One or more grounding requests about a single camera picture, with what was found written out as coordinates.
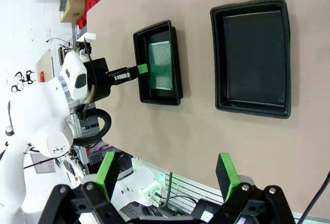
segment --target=black tray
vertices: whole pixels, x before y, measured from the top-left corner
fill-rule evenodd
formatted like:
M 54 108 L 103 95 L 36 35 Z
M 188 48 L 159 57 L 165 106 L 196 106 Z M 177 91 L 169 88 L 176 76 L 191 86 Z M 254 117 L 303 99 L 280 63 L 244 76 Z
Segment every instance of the black tray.
M 290 26 L 284 0 L 211 9 L 216 108 L 267 117 L 291 112 Z
M 180 105 L 183 91 L 175 27 L 171 26 L 170 21 L 164 21 L 136 32 L 133 39 L 137 65 L 146 63 L 148 67 L 148 74 L 139 76 L 141 102 Z M 166 47 L 162 51 L 159 50 L 160 44 Z M 151 46 L 156 46 L 156 49 L 153 47 L 154 54 L 150 54 Z M 156 57 L 163 60 L 163 64 L 156 64 Z

